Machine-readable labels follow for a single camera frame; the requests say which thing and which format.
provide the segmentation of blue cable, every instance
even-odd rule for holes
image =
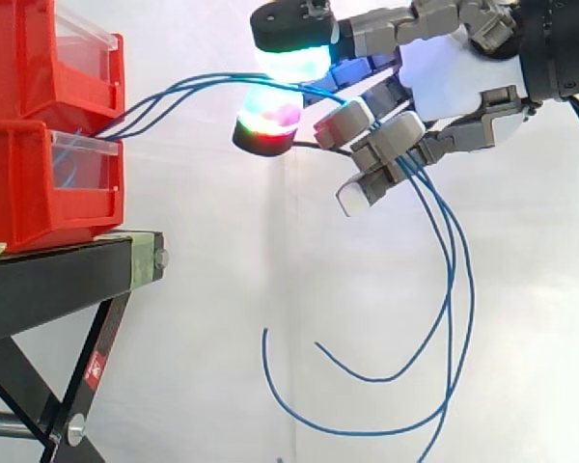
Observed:
[[[336,96],[334,94],[331,94],[330,92],[327,92],[323,89],[319,89],[317,87],[313,87],[310,85],[287,85],[287,84],[281,84],[278,82],[274,82],[271,81],[269,79],[263,79],[261,77],[252,77],[253,74],[246,74],[246,77],[241,76],[240,74],[233,74],[232,77],[227,77],[225,79],[220,79],[220,80],[211,80],[211,81],[207,81],[204,83],[200,83],[197,85],[187,85],[187,86],[183,86],[183,85],[179,85],[179,84],[175,84],[174,86],[170,87],[168,90],[158,93],[158,94],[154,94],[151,95],[145,99],[143,99],[142,101],[140,101],[139,103],[137,103],[135,106],[133,106],[132,108],[130,108],[128,111],[126,111],[124,114],[122,114],[121,116],[119,116],[118,118],[116,118],[112,123],[110,123],[110,125],[108,125],[107,127],[103,128],[100,132],[94,134],[94,136],[98,136],[101,133],[103,133],[104,131],[106,131],[107,129],[111,128],[112,126],[116,125],[116,123],[121,122],[124,118],[126,118],[127,116],[133,114],[135,111],[137,111],[138,109],[140,109],[141,107],[145,106],[146,104],[150,104],[149,108],[147,108],[142,115],[140,115],[134,122],[130,123],[127,127],[119,130],[117,133],[110,135],[108,137],[106,137],[106,140],[109,141],[115,141],[115,140],[119,140],[119,139],[123,139],[123,138],[128,138],[130,136],[135,136],[133,134],[125,134],[130,128],[132,128],[133,126],[135,126],[137,123],[139,123],[142,119],[144,119],[152,110],[152,108],[154,106],[156,106],[156,104],[158,104],[158,102],[160,100],[162,100],[164,97],[168,96],[168,95],[174,95],[174,94],[179,94],[182,92],[186,92],[186,91],[192,91],[190,93],[190,95],[193,95],[196,92],[199,92],[200,90],[203,89],[207,89],[209,87],[215,86],[215,85],[220,85],[220,84],[226,84],[226,83],[246,83],[246,84],[256,84],[256,85],[264,85],[267,87],[272,87],[272,88],[277,88],[280,90],[288,90],[288,91],[293,91],[293,92],[299,92],[302,94],[307,94],[307,95],[318,95],[318,96],[323,96],[329,99],[332,99],[333,101],[336,101],[339,104],[345,104],[345,100],[339,96]],[[192,77],[191,79],[186,79],[186,80],[190,80],[192,81],[193,79],[197,79],[197,78],[201,78],[201,77]],[[172,110],[176,109],[176,107],[181,104],[186,98],[182,98],[178,104],[175,104],[172,107]],[[156,125],[158,122],[160,122],[164,117],[167,117],[167,115],[169,114],[169,112],[165,112],[163,117],[159,117],[156,118],[156,120],[149,124],[147,126],[147,130],[152,128],[152,126]],[[141,130],[137,132],[137,135],[143,133],[146,130]]]
[[[413,183],[412,175],[416,175],[417,177],[419,176],[418,171],[416,171],[416,170],[412,169],[410,166],[408,166],[407,162],[402,157],[399,158],[399,165],[400,165],[401,170],[405,174],[405,176],[408,177],[408,179],[410,180],[410,182]],[[425,199],[421,198],[422,193],[420,192],[420,189],[417,189],[417,185],[412,185],[412,186],[414,186],[414,189],[417,191],[417,193],[419,195],[419,199],[421,200],[421,203],[423,204],[423,207],[425,208],[427,215],[429,216],[429,221],[431,222],[433,229],[436,230],[435,233],[437,235],[438,241],[440,242],[440,246],[444,247],[442,235],[436,226],[436,222],[435,222],[435,219],[433,218],[433,215],[432,215],[432,212],[430,211],[430,208],[427,208],[427,203],[426,203]],[[446,223],[448,236],[449,236],[449,239],[451,242],[451,251],[452,251],[452,254],[453,254],[454,260],[455,260],[455,263],[454,263],[453,269],[452,269],[453,275],[451,278],[450,261],[448,258],[448,253],[446,253],[445,259],[447,260],[447,263],[449,265],[448,291],[446,293],[446,299],[444,300],[444,303],[442,305],[442,309],[440,310],[437,318],[435,319],[433,326],[429,330],[427,337],[425,338],[423,343],[420,345],[418,350],[414,353],[414,355],[412,355],[412,357],[409,359],[409,361],[397,373],[395,373],[391,376],[370,377],[370,376],[365,376],[363,374],[360,374],[360,373],[356,372],[355,370],[349,368],[347,365],[345,365],[342,361],[340,361],[329,349],[327,349],[320,342],[315,343],[316,347],[319,350],[321,350],[321,352],[323,352],[323,354],[326,357],[328,357],[328,359],[330,359],[337,367],[339,367],[340,369],[345,371],[350,376],[353,376],[354,378],[359,379],[360,381],[364,381],[366,383],[391,383],[393,381],[398,380],[404,374],[406,374],[412,368],[412,366],[416,363],[416,361],[421,357],[421,355],[423,355],[423,352],[425,351],[427,346],[430,344],[431,340],[433,339],[433,336],[435,336],[435,333],[437,332],[437,330],[442,322],[442,319],[444,318],[444,315],[446,314],[446,310],[447,310],[448,305],[451,304],[452,290],[453,290],[453,284],[455,282],[455,272],[456,272],[455,237],[454,237],[454,233],[452,230],[451,221],[450,221],[450,218],[448,216],[448,213],[446,212],[446,209],[443,207],[443,205],[440,204],[440,202],[438,201],[437,198],[436,198],[436,201],[438,203],[438,207],[439,207],[440,211],[442,212],[442,216],[443,216],[444,221]]]
[[[424,186],[426,186],[429,189],[432,189],[431,191],[435,190],[435,186],[434,186],[433,182],[431,181],[431,178],[428,176],[425,168],[423,168],[423,166],[418,162],[416,157],[414,157],[414,155],[411,152],[408,153],[408,156],[411,159],[414,166],[416,167],[416,171],[418,172],[418,174],[417,174],[418,179],[423,183]],[[460,236],[461,241],[463,243],[463,249],[464,249],[465,258],[466,258],[465,265],[467,268],[468,284],[469,284],[469,288],[470,288],[470,312],[469,312],[469,317],[468,317],[468,327],[467,327],[467,331],[466,331],[466,335],[465,335],[465,342],[463,344],[463,350],[461,352],[461,359],[459,360],[459,370],[460,370],[461,366],[465,363],[465,360],[467,358],[470,340],[472,339],[472,334],[474,331],[474,319],[475,319],[475,315],[476,315],[476,286],[475,286],[475,281],[474,281],[474,272],[472,269],[472,261],[471,261],[470,253],[469,253],[469,245],[467,243],[465,233],[463,232],[460,224],[458,223],[455,215],[451,211],[451,208],[448,206],[448,204],[443,201],[442,197],[439,194],[437,195],[436,199],[437,199],[437,202],[442,207],[444,207],[444,209],[446,209],[447,214],[449,214],[450,217],[455,222],[455,226],[457,227],[457,229],[459,231],[459,236]],[[446,410],[444,410],[442,413],[442,420],[440,421],[440,424],[438,425],[438,427],[435,431],[435,434],[433,435],[431,442],[429,443],[429,446],[427,447],[424,455],[426,455],[430,452],[431,448],[433,447],[433,445],[435,444],[435,442],[439,438],[439,436],[442,432],[442,427],[444,425],[445,415],[446,415]]]
[[[437,198],[438,203],[440,203],[442,205],[442,207],[447,211],[447,214],[449,214],[450,218],[452,219],[453,223],[455,224],[455,228],[456,228],[457,232],[459,233],[459,238],[461,240],[461,244],[463,247],[463,253],[465,256],[465,265],[466,265],[467,277],[468,277],[468,282],[469,282],[469,287],[470,287],[470,314],[468,317],[468,329],[466,332],[465,340],[463,343],[463,348],[461,351],[461,355],[460,355],[459,363],[458,363],[458,366],[457,366],[457,369],[455,372],[455,377],[454,377],[453,383],[452,383],[451,387],[449,388],[449,390],[447,390],[446,398],[445,398],[444,402],[438,407],[438,409],[435,412],[433,412],[431,415],[429,415],[427,418],[425,418],[419,422],[416,422],[410,426],[398,428],[398,429],[383,430],[383,431],[350,431],[350,430],[340,430],[340,429],[333,429],[330,427],[325,427],[325,426],[322,426],[322,425],[317,424],[315,422],[312,422],[312,421],[302,417],[298,413],[296,413],[283,401],[283,399],[279,395],[279,392],[277,391],[276,386],[274,385],[272,375],[270,374],[270,367],[269,367],[269,362],[268,362],[268,332],[269,332],[269,330],[266,328],[263,330],[263,333],[262,333],[262,365],[263,365],[263,371],[264,371],[264,375],[265,375],[268,387],[269,387],[270,391],[272,392],[277,403],[285,410],[286,413],[288,413],[290,416],[295,418],[297,421],[302,422],[303,424],[311,427],[314,430],[317,430],[317,431],[320,431],[320,432],[323,432],[326,434],[345,436],[345,437],[385,437],[385,436],[394,436],[394,435],[399,435],[399,434],[402,434],[405,432],[413,431],[413,430],[418,429],[419,427],[422,427],[423,425],[433,421],[440,413],[442,413],[448,407],[450,399],[453,396],[453,394],[456,390],[456,387],[458,386],[458,382],[460,380],[461,373],[463,372],[463,367],[465,366],[465,361],[467,359],[470,340],[472,338],[472,333],[473,333],[473,328],[474,328],[474,319],[475,319],[475,311],[476,311],[476,286],[474,283],[474,273],[472,270],[472,259],[471,259],[471,254],[470,254],[470,249],[469,249],[469,244],[468,244],[467,238],[465,236],[465,233],[463,231],[462,226],[460,225],[460,223],[456,219],[455,214],[453,213],[451,208],[448,206],[448,204],[444,201],[444,199],[439,195],[439,193],[435,189],[433,183],[430,181],[430,178],[428,177],[427,172],[425,172],[425,170],[422,168],[422,166],[419,165],[418,167],[419,167],[419,171],[421,174],[418,177],[418,179],[431,192],[431,194],[433,194],[434,197]]]
[[[205,80],[205,79],[211,79],[211,78],[217,78],[217,77],[253,77],[253,78],[261,78],[261,79],[265,79],[266,75],[265,74],[261,74],[261,73],[247,73],[247,72],[214,72],[212,74],[203,74],[203,75],[197,75],[195,77],[189,77],[187,79],[182,79],[179,82],[175,83],[174,85],[170,86],[167,90],[173,90],[176,89],[182,85],[185,84],[189,84],[191,82],[195,82],[197,80]],[[115,137],[122,135],[123,133],[126,133],[128,130],[130,130],[131,128],[133,128],[135,125],[137,125],[138,123],[140,123],[151,111],[152,109],[154,109],[158,103],[160,103],[163,100],[163,97],[159,97],[157,98],[144,112],[142,112],[142,114],[140,114],[137,119],[135,119],[135,121],[133,121],[132,123],[130,123],[129,125],[127,125],[126,127],[122,128],[121,130],[119,130],[117,133],[114,134]],[[109,130],[110,128],[114,127],[115,125],[117,125],[120,121],[123,120],[124,117],[128,116],[128,114],[130,114],[129,112],[124,113],[122,116],[120,116],[119,118],[113,120],[111,123],[109,123],[107,126],[105,126],[104,128],[102,128],[99,132],[97,132],[96,134],[94,134],[94,137],[97,137],[98,135],[100,135],[101,133]]]
[[[75,132],[75,136],[79,136],[81,134],[81,132],[82,132],[81,128],[77,129],[77,131]],[[71,188],[72,184],[75,180],[75,177],[77,175],[77,160],[73,157],[72,152],[71,152],[71,148],[73,148],[76,143],[77,143],[77,139],[73,138],[72,141],[70,142],[69,146],[67,148],[64,148],[62,150],[62,152],[53,160],[52,165],[54,168],[54,175],[55,175],[56,167],[59,164],[61,164],[67,157],[70,158],[70,160],[73,164],[69,176],[67,177],[67,179],[65,181],[63,181],[62,185],[60,186],[61,188]]]
[[[141,135],[142,133],[150,130],[153,126],[157,125],[164,118],[166,118],[169,115],[169,113],[171,113],[174,109],[176,109],[187,97],[189,97],[189,96],[191,96],[191,95],[193,95],[201,90],[207,89],[209,87],[212,87],[215,85],[220,85],[220,84],[226,84],[226,83],[247,83],[247,84],[264,85],[267,87],[278,88],[281,90],[289,90],[289,91],[293,91],[293,92],[299,92],[302,94],[319,95],[319,96],[323,96],[326,98],[330,98],[339,104],[345,104],[344,99],[342,99],[336,95],[333,95],[327,91],[324,91],[323,89],[318,89],[318,88],[312,87],[312,86],[304,86],[304,85],[290,86],[290,85],[286,85],[286,84],[279,84],[276,82],[272,82],[270,80],[232,77],[232,78],[227,78],[227,79],[223,79],[223,80],[209,81],[209,82],[205,82],[205,83],[198,84],[198,85],[175,87],[173,89],[167,90],[167,91],[162,92],[160,94],[150,96],[150,97],[144,99],[143,101],[140,101],[133,108],[131,108],[131,110],[129,110],[129,112],[132,112],[136,109],[139,109],[141,106],[143,106],[151,101],[153,101],[153,104],[155,104],[156,102],[158,102],[160,99],[164,98],[165,96],[173,95],[173,94],[177,94],[177,93],[181,93],[181,92],[185,92],[185,91],[190,91],[184,98],[181,98],[179,101],[177,101],[169,110],[165,111],[161,116],[157,117],[152,123],[149,123],[145,128],[138,130],[137,132],[134,132],[131,134],[125,134],[126,130],[128,130],[130,127],[132,127],[138,123],[138,121],[135,121],[135,122],[131,123],[125,129],[119,131],[118,133],[116,133],[114,135],[107,137],[107,140],[111,140],[111,141],[115,141],[118,139],[122,140],[125,138],[130,138],[130,137],[134,137],[137,135]]]
[[[424,180],[427,180],[427,179],[425,177],[423,177],[422,175],[420,175],[415,168],[408,165],[407,161],[405,161],[405,159],[403,159],[402,157],[400,157],[398,159],[398,164],[399,164],[399,167],[401,168],[401,170],[403,171],[403,173],[405,174],[405,176],[407,177],[407,179],[410,181],[410,183],[412,183],[414,190],[416,190],[416,192],[419,194],[419,196],[421,196],[421,194],[422,194],[421,190],[420,190],[419,186],[416,184],[416,181],[414,180],[413,176],[416,176],[418,178],[422,178]],[[449,220],[448,213],[446,212],[446,209],[443,207],[443,205],[441,205],[439,203],[439,201],[437,202],[437,204],[438,204],[438,207],[442,213],[442,216],[444,217],[444,220],[446,222],[446,226],[447,226],[447,229],[449,232],[449,238],[451,240],[451,248],[453,249],[453,253],[454,253],[453,259],[454,259],[455,273],[456,273],[455,235],[453,234],[453,230],[451,228],[451,223]],[[450,389],[451,382],[452,382],[453,356],[454,356],[454,352],[453,352],[453,349],[454,349],[454,320],[453,320],[452,291],[453,291],[453,288],[449,285],[448,293],[447,293],[447,300],[449,301],[449,304],[448,304],[448,308],[446,310],[446,314],[448,316],[448,348],[447,348],[447,363],[446,363],[446,365],[447,365],[446,366],[446,391],[447,392]],[[444,428],[444,422],[446,421],[447,414],[448,414],[448,402],[446,403],[446,406],[442,410],[442,414],[440,416],[440,421],[437,424],[437,427],[435,429],[435,432],[433,433],[433,436],[431,437],[431,440],[428,442],[427,447],[425,448],[425,450],[421,454],[420,458],[418,459],[419,463],[423,463],[427,459],[431,450],[433,449],[433,446],[437,442],[437,440],[442,432],[442,429]]]

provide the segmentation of white wall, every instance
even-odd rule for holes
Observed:
[[[194,74],[256,69],[248,17],[259,0],[65,3],[125,35],[131,102]],[[383,4],[358,3],[335,8]],[[282,394],[318,422],[378,429],[428,415],[444,390],[444,333],[395,385],[356,383],[312,346],[325,342],[367,374],[393,372],[413,353],[445,287],[424,213],[403,185],[345,219],[334,192],[354,172],[350,161],[235,149],[244,93],[202,93],[128,143],[127,225],[164,231],[172,262],[163,282],[133,296],[90,434],[110,463],[414,462],[432,428],[357,441],[294,425],[264,384],[260,335],[271,328]],[[431,172],[470,239],[479,301],[467,369],[429,461],[579,462],[574,115],[549,104],[504,147],[451,155]],[[460,340],[467,296],[457,296]],[[68,373],[47,354],[53,345],[68,368],[90,317],[21,340],[59,392]],[[56,351],[52,336],[69,348]],[[36,461],[35,449],[0,441],[0,461]]]

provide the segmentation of metal frame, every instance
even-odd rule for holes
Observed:
[[[150,246],[141,246],[141,237]],[[0,257],[0,437],[39,441],[41,463],[103,463],[85,422],[126,311],[141,262],[151,283],[166,265],[161,233],[120,232],[82,246]],[[99,304],[69,386],[59,400],[13,336]]]

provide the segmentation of red plastic drawer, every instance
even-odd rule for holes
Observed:
[[[54,0],[0,0],[0,120],[90,135],[124,112],[124,41]]]
[[[92,240],[124,220],[122,143],[0,123],[0,243],[7,252]]]

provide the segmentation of robotic hand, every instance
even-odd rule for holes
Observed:
[[[266,53],[329,47],[333,67],[314,84],[331,92],[393,69],[315,127],[324,149],[354,142],[360,172],[337,195],[347,215],[405,180],[400,156],[428,166],[493,148],[544,100],[579,94],[579,0],[413,0],[340,21],[329,0],[279,0],[251,23]]]

